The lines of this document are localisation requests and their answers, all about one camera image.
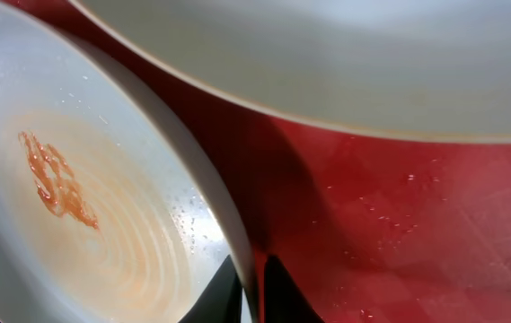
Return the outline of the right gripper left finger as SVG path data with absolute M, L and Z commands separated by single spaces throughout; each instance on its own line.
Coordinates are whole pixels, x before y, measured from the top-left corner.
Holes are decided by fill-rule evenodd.
M 180 323 L 240 323 L 242 284 L 227 256 Z

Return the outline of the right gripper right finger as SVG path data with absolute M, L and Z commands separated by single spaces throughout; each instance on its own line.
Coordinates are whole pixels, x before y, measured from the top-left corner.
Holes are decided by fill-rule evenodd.
M 265 323 L 323 323 L 278 257 L 268 257 L 263 277 Z

